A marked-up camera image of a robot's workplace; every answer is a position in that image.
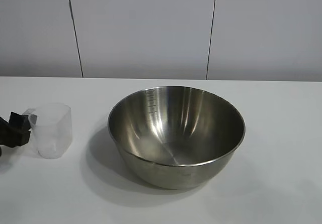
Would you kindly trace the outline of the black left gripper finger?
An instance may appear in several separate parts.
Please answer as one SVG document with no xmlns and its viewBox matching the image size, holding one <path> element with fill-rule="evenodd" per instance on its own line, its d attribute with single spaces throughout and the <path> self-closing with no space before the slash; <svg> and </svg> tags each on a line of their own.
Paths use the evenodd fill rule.
<svg viewBox="0 0 322 224">
<path fill-rule="evenodd" d="M 9 123 L 1 118 L 1 145 L 7 147 L 23 146 L 29 142 L 29 131 L 20 131 L 9 126 Z"/>
<path fill-rule="evenodd" d="M 9 126 L 20 131 L 29 131 L 31 129 L 29 115 L 11 112 Z"/>
</svg>

